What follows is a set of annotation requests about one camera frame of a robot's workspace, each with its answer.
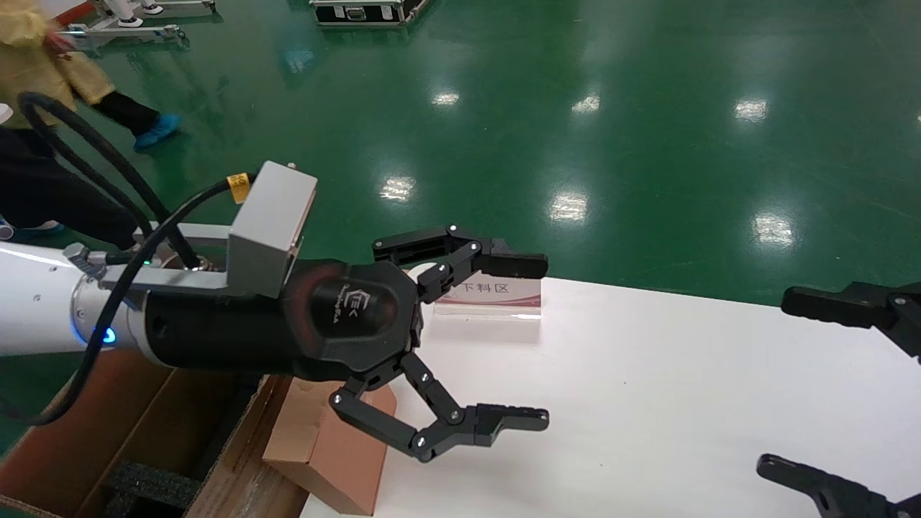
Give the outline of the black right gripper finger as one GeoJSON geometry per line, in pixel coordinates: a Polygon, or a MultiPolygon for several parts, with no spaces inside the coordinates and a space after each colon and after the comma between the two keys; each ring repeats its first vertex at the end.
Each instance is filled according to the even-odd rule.
{"type": "Polygon", "coordinates": [[[842,327],[877,328],[908,357],[920,357],[920,283],[881,286],[852,282],[842,291],[788,288],[781,311],[842,327]]]}
{"type": "Polygon", "coordinates": [[[822,517],[919,517],[920,495],[890,501],[855,481],[778,455],[761,455],[756,473],[809,497],[822,517]]]}

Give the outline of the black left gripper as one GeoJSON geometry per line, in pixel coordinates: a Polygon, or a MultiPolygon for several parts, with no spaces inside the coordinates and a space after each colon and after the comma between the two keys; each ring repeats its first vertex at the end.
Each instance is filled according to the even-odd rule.
{"type": "Polygon", "coordinates": [[[539,304],[546,255],[514,252],[506,240],[447,225],[378,238],[373,256],[391,263],[297,261],[276,298],[149,293],[145,354],[174,368],[347,380],[330,397],[339,419],[421,463],[458,446],[490,448],[503,430],[548,429],[546,409],[461,407],[409,352],[423,328],[419,296],[427,303],[539,304]],[[418,263],[428,269],[415,275],[415,285],[401,268],[418,263]],[[424,429],[361,399],[400,376],[435,415],[424,429]]]}

